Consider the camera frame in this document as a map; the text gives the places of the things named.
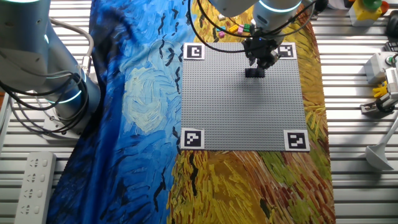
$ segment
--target lego brick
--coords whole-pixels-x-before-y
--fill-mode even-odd
[[[224,30],[226,30],[225,29],[225,26],[221,26],[221,28],[223,28]],[[221,31],[219,28],[217,28],[217,32],[219,32],[219,31]]]
[[[224,38],[224,37],[225,37],[225,33],[224,33],[223,31],[219,31],[219,32],[218,32],[218,36],[219,36],[220,38]]]
[[[238,25],[233,25],[232,27],[230,27],[230,28],[228,29],[228,32],[235,33],[236,31],[238,31],[238,29],[239,29],[239,26],[238,26]]]
[[[223,20],[225,20],[225,16],[223,16],[223,15],[221,15],[221,14],[220,14],[220,15],[218,15],[218,20],[219,20],[219,21],[223,21]]]
[[[239,27],[238,28],[238,34],[242,34],[243,33],[243,27]]]
[[[266,74],[264,70],[258,70],[256,68],[245,68],[244,76],[246,78],[264,78]]]

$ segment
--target cable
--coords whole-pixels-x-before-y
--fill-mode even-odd
[[[50,17],[50,22],[52,24],[54,24],[54,25],[62,26],[64,28],[66,28],[66,29],[70,29],[72,31],[75,31],[75,32],[77,32],[79,34],[84,35],[87,38],[87,40],[88,40],[88,50],[87,50],[87,53],[86,53],[85,56],[91,56],[91,53],[93,53],[93,49],[94,49],[94,40],[93,40],[93,37],[89,33],[87,33],[86,31],[84,31],[83,29],[81,29],[79,27],[67,24],[65,22],[58,21],[58,20],[53,19],[51,17]]]
[[[85,96],[85,100],[81,102],[81,108],[82,108],[83,110],[80,110],[80,111],[78,112],[79,116],[77,116],[76,119],[74,119],[73,121],[69,122],[68,124],[66,124],[66,125],[65,125],[64,127],[62,127],[62,128],[59,128],[59,129],[56,129],[56,130],[48,130],[48,129],[45,129],[45,128],[43,128],[43,127],[37,125],[36,123],[34,123],[32,120],[30,120],[30,119],[27,117],[27,115],[26,115],[24,109],[22,108],[21,104],[17,103],[19,109],[21,110],[21,112],[22,112],[22,114],[25,116],[25,118],[26,118],[30,123],[32,123],[35,127],[41,129],[42,131],[29,127],[28,125],[26,125],[26,124],[20,119],[20,117],[18,116],[18,114],[17,114],[17,113],[15,112],[15,110],[13,109],[13,107],[12,107],[12,100],[11,100],[11,98],[10,98],[10,99],[9,99],[9,103],[10,103],[10,105],[11,105],[12,113],[14,114],[14,116],[16,117],[16,119],[17,119],[25,128],[27,128],[27,129],[30,130],[30,131],[35,131],[35,132],[42,133],[42,134],[63,133],[63,132],[65,132],[65,131],[69,131],[69,130],[71,130],[72,128],[74,128],[74,127],[84,118],[84,115],[85,115],[85,113],[86,113],[86,111],[87,111],[87,109],[88,109],[89,97],[88,97],[88,92],[87,92],[86,83],[81,82],[81,83],[80,83],[80,86],[81,86],[81,91],[82,91],[82,93],[83,93],[83,96]]]
[[[201,7],[201,4],[200,4],[199,0],[197,0],[197,1],[198,1],[199,8],[202,9],[202,10],[201,10],[202,14],[203,14],[206,18],[208,18],[208,16],[206,15],[206,13],[203,11],[203,8]],[[296,20],[296,18],[298,18],[298,16],[300,16],[301,14],[303,14],[309,7],[311,7],[312,5],[314,5],[317,1],[319,1],[319,0],[316,0],[316,1],[314,1],[314,2],[311,2],[307,7],[303,8],[303,9],[302,9],[299,13],[297,13],[294,17],[292,17],[291,19],[289,19],[285,24],[282,24],[280,27],[276,28],[275,30],[272,30],[272,31],[267,32],[267,33],[264,33],[264,34],[272,33],[272,32],[275,32],[275,31],[280,32],[279,29],[283,29],[283,28],[284,28],[286,25],[288,25],[290,22]],[[194,24],[193,24],[193,20],[192,20],[192,13],[191,13],[191,8],[190,8],[190,3],[191,3],[191,0],[188,0],[188,15],[189,15],[189,21],[190,21],[192,30],[193,30],[193,32],[195,33],[195,35],[198,37],[198,39],[200,40],[200,42],[202,42],[203,44],[205,44],[208,48],[210,48],[210,49],[212,49],[212,50],[215,50],[215,51],[218,51],[218,52],[234,54],[234,53],[243,53],[243,52],[250,52],[250,51],[252,51],[252,50],[258,50],[258,49],[261,49],[261,48],[263,48],[263,47],[265,46],[265,44],[264,44],[263,46],[256,47],[256,48],[253,48],[253,49],[247,49],[247,50],[232,50],[232,51],[222,50],[222,49],[217,49],[216,47],[212,47],[211,45],[209,45],[208,43],[206,43],[206,42],[200,37],[199,33],[197,32],[197,30],[196,30],[196,28],[195,28],[195,26],[194,26]],[[294,34],[294,33],[298,32],[299,30],[303,29],[303,28],[310,22],[311,17],[312,17],[312,16],[310,16],[310,17],[308,18],[307,22],[306,22],[304,25],[302,25],[300,28],[298,28],[297,30],[295,30],[295,31],[293,31],[293,32],[291,32],[291,33],[288,33],[288,34],[281,34],[281,35],[273,35],[273,36],[270,36],[270,37],[271,37],[271,38],[272,38],[272,37],[285,37],[285,36],[287,36],[287,35]],[[214,22],[211,21],[210,18],[208,18],[208,20],[209,20],[209,22],[210,22],[212,25],[214,25],[215,27],[219,28],[219,30],[224,30],[224,29],[220,28],[219,26],[217,26],[216,24],[214,24]]]
[[[207,16],[205,10],[203,9],[203,7],[202,7],[202,5],[201,5],[201,3],[200,3],[200,0],[197,0],[197,4],[198,4],[198,7],[199,7],[200,12],[201,12],[201,13],[203,14],[203,16],[210,22],[210,24],[213,25],[214,27],[218,28],[219,30],[221,30],[221,31],[223,31],[223,32],[225,32],[225,33],[227,33],[227,34],[229,34],[229,35],[235,36],[235,37],[248,37],[248,38],[251,38],[251,37],[262,37],[263,35],[269,35],[269,34],[275,34],[275,33],[277,34],[277,33],[279,33],[285,26],[287,26],[287,25],[288,25],[289,23],[291,23],[291,22],[294,22],[294,20],[295,20],[296,18],[298,18],[299,15],[301,15],[303,12],[305,12],[309,7],[311,7],[312,5],[314,5],[317,1],[319,1],[319,0],[316,0],[316,1],[311,2],[309,5],[307,5],[305,8],[303,8],[299,13],[297,13],[294,17],[290,18],[287,22],[285,22],[284,24],[282,24],[282,25],[279,26],[278,28],[276,28],[276,29],[274,29],[274,30],[272,30],[272,31],[269,31],[269,32],[265,32],[265,33],[263,33],[263,34],[261,34],[261,35],[239,35],[239,34],[234,34],[234,33],[232,33],[232,32],[229,32],[229,31],[227,31],[227,30],[221,28],[221,27],[218,26],[217,24],[215,24],[215,23]]]
[[[234,33],[230,32],[230,31],[228,31],[228,30],[226,30],[226,29],[221,28],[220,26],[218,26],[217,24],[215,24],[215,23],[207,16],[205,10],[203,9],[203,7],[202,7],[202,5],[201,5],[201,3],[200,3],[200,0],[197,0],[197,4],[198,4],[198,6],[199,6],[200,12],[201,12],[202,15],[210,22],[210,24],[213,25],[215,28],[218,28],[219,30],[225,32],[226,34],[229,34],[229,35],[232,35],[232,36],[235,36],[235,37],[248,37],[248,38],[250,38],[250,37],[259,37],[258,35],[239,35],[239,34],[234,34]]]
[[[294,31],[289,32],[289,33],[287,33],[287,34],[273,35],[273,36],[270,36],[270,38],[275,38],[275,37],[286,37],[286,36],[288,36],[288,35],[292,35],[292,34],[297,33],[298,31],[302,30],[305,26],[307,26],[307,24],[311,21],[311,17],[314,15],[314,12],[315,12],[315,5],[312,6],[312,11],[311,11],[311,14],[310,14],[310,16],[308,17],[308,19],[307,19],[307,20],[305,21],[305,23],[304,23],[303,25],[301,25],[297,30],[294,30]]]
[[[296,15],[294,17],[292,17],[291,19],[289,19],[287,22],[285,22],[284,24],[282,24],[281,26],[279,26],[278,28],[276,28],[276,30],[278,30],[279,32],[282,31],[282,29],[287,26],[288,24],[290,24],[291,22],[294,22],[301,14],[303,14],[307,9],[309,9],[312,5],[315,6],[315,3],[317,3],[319,0],[315,0],[313,2],[311,2],[309,5],[305,6],[300,12],[296,13]]]
[[[39,104],[39,107],[43,108],[42,102],[40,102],[39,98],[35,96],[36,102]],[[43,111],[45,115],[47,115],[51,120],[61,122],[59,119],[55,118],[55,116],[50,115],[47,111]]]
[[[31,106],[31,105],[29,105],[29,104],[23,102],[17,95],[15,95],[15,94],[8,88],[7,85],[3,84],[3,82],[1,82],[1,81],[0,81],[0,87],[1,87],[6,93],[8,93],[8,95],[10,95],[14,100],[16,100],[18,103],[20,103],[20,104],[22,104],[22,105],[24,105],[24,106],[26,106],[27,108],[30,108],[30,109],[32,109],[32,110],[43,111],[43,110],[51,109],[51,108],[57,106],[57,105],[61,102],[61,99],[62,99],[62,97],[64,96],[64,94],[65,94],[65,92],[66,92],[66,90],[67,90],[67,85],[66,85],[66,84],[68,84],[68,83],[70,82],[70,80],[72,80],[72,78],[73,78],[73,77],[70,77],[70,78],[68,79],[68,81],[65,82],[65,83],[62,85],[62,86],[65,85],[65,87],[64,87],[64,88],[65,88],[65,91],[63,91],[63,92],[61,93],[60,97],[56,100],[56,102],[55,102],[54,104],[50,105],[50,106],[45,107],[45,108],[38,108],[38,107]]]
[[[258,50],[258,49],[261,49],[261,48],[264,47],[265,44],[264,44],[263,46],[256,47],[256,48],[253,48],[253,49],[248,49],[248,50],[222,50],[222,49],[217,49],[216,47],[212,47],[210,44],[207,44],[207,43],[200,37],[198,31],[197,31],[196,28],[195,28],[195,25],[193,24],[192,13],[191,13],[191,0],[188,0],[187,4],[188,4],[189,22],[190,22],[190,24],[191,24],[191,27],[192,27],[193,32],[194,32],[195,35],[198,37],[198,39],[200,40],[200,42],[202,42],[204,45],[206,45],[206,46],[207,46],[208,48],[210,48],[211,50],[215,50],[215,51],[223,52],[223,53],[231,53],[231,54],[234,54],[234,53],[249,52],[249,51],[251,51],[251,50]]]

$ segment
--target yellow object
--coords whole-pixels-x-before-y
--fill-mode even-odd
[[[236,32],[238,31],[239,26],[238,25],[233,25],[231,28],[228,29],[228,32]]]
[[[374,97],[380,98],[387,94],[387,82],[384,81],[382,84],[378,84],[378,88],[373,89]]]
[[[362,0],[355,1],[353,4],[353,8],[355,11],[356,19],[359,21],[363,21],[366,19],[372,19],[376,21],[381,16],[382,13],[380,7],[376,11],[370,11],[369,9],[366,9]]]

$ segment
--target metal table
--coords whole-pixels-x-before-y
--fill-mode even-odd
[[[398,9],[396,0],[388,2],[392,8]],[[50,16],[88,30],[90,7],[91,1],[53,0]],[[373,172],[363,155],[367,145],[376,144],[387,133],[398,113],[374,120],[363,116],[359,110],[360,104],[374,100],[373,86],[366,81],[363,65],[372,54],[383,51],[387,42],[383,34],[386,22],[384,16],[373,27],[352,27],[348,11],[329,9],[312,21],[322,63],[336,217],[340,224],[398,223],[398,133],[393,135],[386,149],[387,158],[395,170]],[[61,27],[55,26],[55,31],[80,62],[88,48],[86,39]],[[32,98],[25,100],[38,106]],[[0,135],[3,142],[0,154],[0,223],[14,223],[28,153],[56,153],[55,187],[75,141],[54,139],[49,144],[41,136],[23,128],[10,115],[9,108],[5,109],[6,130]],[[43,124],[43,112],[28,111],[27,114]]]

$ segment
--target black cable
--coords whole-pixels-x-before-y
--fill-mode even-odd
[[[301,14],[303,14],[307,9],[309,9],[313,4],[317,3],[318,1],[320,1],[320,0],[315,0],[315,1],[311,2],[309,5],[305,6],[300,12],[296,13],[296,15],[294,17],[292,17],[287,22],[285,22],[284,24],[282,24],[281,26],[276,28],[276,30],[281,31],[285,26],[287,26],[291,22],[294,22],[296,20],[296,18],[298,18]]]
[[[85,100],[84,100],[84,101],[81,101],[81,108],[83,108],[83,110],[82,110],[82,109],[78,110],[77,113],[79,113],[79,116],[77,116],[76,119],[74,119],[73,121],[67,123],[67,124],[66,124],[64,127],[62,127],[62,128],[59,128],[59,129],[56,129],[56,130],[48,130],[48,129],[45,129],[45,128],[39,126],[38,124],[34,123],[32,120],[29,119],[29,117],[26,115],[24,109],[22,108],[21,104],[17,103],[19,109],[21,110],[21,112],[22,112],[22,114],[25,116],[25,118],[28,120],[28,122],[32,123],[34,126],[40,128],[40,129],[43,130],[43,131],[40,131],[40,130],[33,129],[33,128],[29,127],[28,125],[26,125],[26,124],[20,119],[20,117],[18,116],[18,114],[13,110],[13,107],[12,107],[12,100],[10,99],[9,102],[10,102],[10,105],[11,105],[12,112],[13,112],[14,116],[17,118],[17,120],[18,120],[25,128],[27,128],[27,129],[30,130],[30,131],[34,131],[34,132],[38,132],[38,133],[42,133],[42,134],[62,133],[62,132],[65,132],[65,131],[69,131],[69,130],[71,130],[72,128],[74,128],[74,127],[84,118],[84,115],[85,115],[85,113],[86,113],[86,111],[87,111],[87,109],[88,109],[89,96],[88,96],[88,91],[87,91],[86,83],[81,82],[81,83],[79,83],[79,85],[80,85],[80,87],[81,87],[81,88],[80,88],[80,89],[81,89],[81,93],[85,96]]]
[[[233,20],[231,17],[228,18],[232,23],[234,23],[237,26],[241,26],[242,24],[238,24],[235,20]]]
[[[231,53],[231,54],[234,54],[234,53],[244,53],[244,52],[250,52],[250,51],[252,51],[252,50],[258,50],[258,49],[263,48],[263,47],[266,45],[266,44],[264,43],[263,46],[256,47],[256,48],[253,48],[253,49],[247,49],[247,50],[222,50],[222,49],[217,49],[217,48],[215,48],[215,47],[212,47],[210,44],[207,44],[206,41],[204,41],[204,40],[200,37],[198,31],[197,31],[196,28],[195,28],[195,25],[193,24],[192,13],[191,13],[191,0],[188,0],[187,4],[188,4],[189,22],[190,22],[190,24],[191,24],[191,27],[192,27],[193,32],[195,33],[196,37],[198,37],[198,39],[200,40],[200,42],[202,42],[204,45],[206,45],[206,46],[207,46],[208,48],[210,48],[211,50],[215,50],[215,51],[222,52],[222,53]]]
[[[67,83],[70,82],[70,80],[73,78],[73,76],[74,76],[74,75],[72,75],[72,76],[68,79]],[[38,108],[38,107],[31,106],[31,105],[29,105],[29,104],[23,102],[17,95],[15,95],[10,89],[8,89],[7,85],[3,84],[3,82],[0,82],[0,87],[1,87],[6,93],[8,93],[8,95],[10,95],[14,100],[16,100],[18,103],[20,103],[20,104],[22,104],[22,105],[24,105],[24,106],[26,106],[27,108],[30,108],[30,109],[32,109],[32,110],[43,111],[43,110],[48,110],[48,109],[51,109],[51,108],[57,106],[57,105],[61,102],[61,99],[62,99],[62,97],[64,96],[64,94],[65,94],[65,92],[66,92],[68,86],[65,85],[64,91],[61,93],[60,97],[56,100],[56,102],[54,102],[52,105],[47,106],[47,107],[45,107],[45,108],[40,108],[40,107]]]
[[[313,4],[315,4],[317,1],[319,1],[319,0],[316,0],[316,1],[311,2],[309,5],[307,5],[305,8],[303,8],[299,13],[297,13],[294,17],[290,18],[287,22],[285,22],[284,24],[282,24],[282,25],[279,26],[278,28],[276,28],[276,29],[274,29],[274,30],[272,30],[272,31],[269,31],[269,32],[262,33],[261,35],[239,35],[239,34],[234,34],[234,33],[232,33],[232,32],[229,32],[229,31],[227,31],[227,30],[221,28],[221,27],[218,26],[217,24],[215,24],[215,23],[207,16],[205,10],[203,9],[203,7],[202,7],[202,5],[201,5],[201,3],[200,3],[200,0],[197,0],[197,4],[198,4],[198,7],[199,7],[200,12],[201,12],[201,13],[203,14],[203,16],[210,22],[210,24],[213,25],[215,28],[218,28],[219,30],[221,30],[221,31],[223,31],[223,32],[225,32],[225,33],[227,33],[227,34],[229,34],[229,35],[235,36],[235,37],[249,37],[249,38],[251,38],[251,37],[262,37],[262,36],[264,36],[264,35],[269,35],[269,34],[272,35],[272,34],[275,34],[275,33],[276,33],[276,34],[279,33],[285,26],[287,26],[287,25],[288,25],[289,23],[291,23],[291,22],[294,22],[295,19],[298,18],[299,15],[303,14],[309,7],[311,7],[311,6],[312,6]]]
[[[228,30],[225,30],[225,29],[221,28],[220,26],[218,26],[217,24],[215,24],[215,23],[207,16],[205,10],[203,9],[203,7],[202,7],[202,5],[201,5],[201,3],[200,3],[200,0],[197,0],[197,4],[198,4],[198,6],[199,6],[200,12],[201,12],[202,15],[210,22],[210,24],[213,25],[215,28],[218,28],[219,30],[225,32],[226,34],[229,34],[229,35],[232,35],[232,36],[235,36],[235,37],[247,37],[247,38],[250,38],[250,37],[260,37],[260,36],[258,36],[258,35],[240,35],[240,34],[234,34],[234,33],[230,32],[230,31],[228,31]]]
[[[263,33],[262,35],[266,35],[266,34],[268,34],[268,33],[275,32],[275,31],[277,31],[278,29],[283,29],[287,24],[289,24],[290,22],[292,22],[292,21],[294,21],[296,18],[298,18],[299,15],[303,14],[309,7],[311,7],[311,6],[312,6],[313,4],[315,4],[317,1],[319,1],[319,0],[316,0],[316,1],[312,2],[312,3],[309,4],[307,7],[305,7],[304,9],[302,9],[298,14],[296,14],[296,16],[294,16],[294,17],[292,17],[291,19],[289,19],[285,24],[281,25],[280,27],[276,28],[275,30],[272,30],[272,31],[267,32],[267,33]],[[201,12],[202,12],[202,14],[203,14],[206,18],[208,18],[208,16],[206,15],[206,13],[205,13],[204,11],[201,11]],[[196,30],[196,28],[195,28],[195,25],[193,24],[193,20],[192,20],[191,0],[188,0],[188,16],[189,16],[189,21],[190,21],[192,30],[193,30],[193,32],[195,33],[195,35],[198,37],[198,39],[200,40],[200,42],[202,42],[204,45],[206,45],[208,48],[210,48],[210,49],[212,49],[212,50],[215,50],[215,51],[218,51],[218,52],[222,52],[222,53],[231,53],[231,54],[234,54],[234,53],[244,53],[244,52],[250,52],[250,51],[252,51],[252,50],[258,50],[258,49],[263,48],[263,47],[266,45],[266,43],[264,43],[264,45],[262,45],[262,46],[260,46],[260,47],[256,47],[256,48],[253,48],[253,49],[247,49],[247,50],[231,50],[231,51],[229,51],[229,50],[217,49],[216,47],[212,47],[211,45],[209,45],[208,43],[206,43],[206,42],[200,37],[199,33],[197,32],[197,30]],[[208,20],[209,20],[209,22],[210,22],[212,25],[214,25],[215,27],[219,28],[219,30],[224,30],[224,29],[220,28],[218,25],[216,25],[213,21],[211,21],[210,18],[208,18]]]

